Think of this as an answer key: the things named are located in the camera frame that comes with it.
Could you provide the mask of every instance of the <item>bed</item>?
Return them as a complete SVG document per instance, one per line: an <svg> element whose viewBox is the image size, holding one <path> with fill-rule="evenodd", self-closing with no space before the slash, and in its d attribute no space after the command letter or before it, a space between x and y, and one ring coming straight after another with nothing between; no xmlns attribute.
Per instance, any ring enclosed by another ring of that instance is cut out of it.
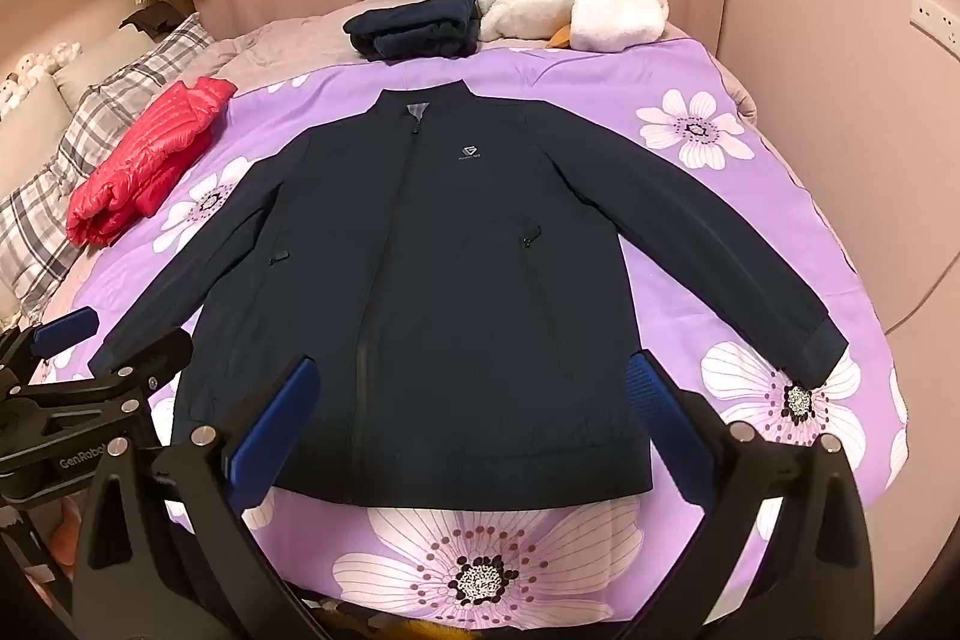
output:
<svg viewBox="0 0 960 640"><path fill-rule="evenodd" d="M382 89L462 79L478 95L547 100L646 145L750 220L821 296L848 338L850 348L827 384L803 396L699 300L623 244L642 342L681 387L704 394L728 421L748 420L765 437L788 442L837 434L864 503L872 504L906 458L907 413L890 350L841 244L750 123L752 101L736 80L702 44L675 29L662 41L616 55L500 41L463 60L359 62L339 30L342 20L402 1L371 0L323 18L271 23L215 44L188 67L187 81L209 73L240 88L216 142L153 218L71 271L47 319L90 306L100 330L43 367L35 381L85 375L104 335L254 162L304 128L364 111ZM196 320L197 314L187 330ZM175 394L176 381L151 400L166 441ZM617 621L650 597L700 517L654 459L651 492L590 506L503 513L363 509L274 488L244 518L282 578L331 600L467 629ZM778 509L776 500L763 506L715 615L742 599ZM189 528L181 506L170 510ZM495 609L461 608L452 599L446 584L463 555L502 555L520 573Z"/></svg>

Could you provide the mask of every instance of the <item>blue gripper pad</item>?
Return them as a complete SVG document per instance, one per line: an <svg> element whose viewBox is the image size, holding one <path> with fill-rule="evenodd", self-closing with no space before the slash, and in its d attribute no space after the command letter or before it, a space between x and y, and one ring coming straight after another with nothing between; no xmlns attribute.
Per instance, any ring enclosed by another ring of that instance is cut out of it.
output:
<svg viewBox="0 0 960 640"><path fill-rule="evenodd" d="M647 429L680 496L703 509L715 498L713 453L645 355L627 362L627 400Z"/></svg>
<svg viewBox="0 0 960 640"><path fill-rule="evenodd" d="M234 512L264 500L319 399L317 365L304 359L233 451L227 465L227 494Z"/></svg>
<svg viewBox="0 0 960 640"><path fill-rule="evenodd" d="M90 339L100 328L100 319L91 307L74 310L65 316L38 326L30 345L37 359L51 359L69 347Z"/></svg>

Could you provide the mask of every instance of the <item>wall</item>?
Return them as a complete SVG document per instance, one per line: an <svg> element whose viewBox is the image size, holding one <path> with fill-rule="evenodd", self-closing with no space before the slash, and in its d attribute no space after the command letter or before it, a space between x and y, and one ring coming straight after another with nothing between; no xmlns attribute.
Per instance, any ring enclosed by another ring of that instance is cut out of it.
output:
<svg viewBox="0 0 960 640"><path fill-rule="evenodd" d="M61 41L96 43L134 9L133 0L2 0L0 78L25 52L49 50Z"/></svg>
<svg viewBox="0 0 960 640"><path fill-rule="evenodd" d="M960 13L960 0L936 1ZM911 28L909 9L910 0L726 0L719 47L757 100L760 127L843 239L885 328L960 249L960 62ZM891 335L911 456L870 511L880 622L960 513L960 476L944 467L960 456L955 335L944 325L960 314L958 275Z"/></svg>

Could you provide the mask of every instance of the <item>metal bolt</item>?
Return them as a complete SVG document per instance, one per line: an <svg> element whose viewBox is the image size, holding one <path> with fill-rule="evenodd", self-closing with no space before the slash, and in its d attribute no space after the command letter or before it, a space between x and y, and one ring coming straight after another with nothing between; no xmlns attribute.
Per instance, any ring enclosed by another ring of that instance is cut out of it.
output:
<svg viewBox="0 0 960 640"><path fill-rule="evenodd" d="M730 425L730 433L737 442L750 442L757 436L757 432L746 421L733 421Z"/></svg>
<svg viewBox="0 0 960 640"><path fill-rule="evenodd" d="M193 429L193 432L190 432L190 441L194 445L209 445L213 440L217 438L217 429L214 429L212 426L198 426L196 429Z"/></svg>
<svg viewBox="0 0 960 640"><path fill-rule="evenodd" d="M824 451L827 453L840 453L843 450L843 443L835 434L824 434L820 438L820 444L824 446Z"/></svg>
<svg viewBox="0 0 960 640"><path fill-rule="evenodd" d="M130 442L127 442L126 437L114 438L107 444L107 453L110 456L123 456L124 453L127 453L128 445L130 445Z"/></svg>

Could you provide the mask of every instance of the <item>sleeve cuff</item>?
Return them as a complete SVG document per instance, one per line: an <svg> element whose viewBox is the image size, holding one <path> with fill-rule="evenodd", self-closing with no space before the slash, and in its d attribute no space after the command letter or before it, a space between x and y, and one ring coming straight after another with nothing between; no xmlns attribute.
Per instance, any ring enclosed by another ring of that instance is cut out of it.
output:
<svg viewBox="0 0 960 640"><path fill-rule="evenodd" d="M97 352L94 353L86 363L86 368L90 370L93 377L102 377L109 375L115 362L113 351L109 349L107 345L101 345Z"/></svg>
<svg viewBox="0 0 960 640"><path fill-rule="evenodd" d="M786 374L806 390L819 389L848 347L846 338L829 317L813 330L800 348L797 365L784 367Z"/></svg>

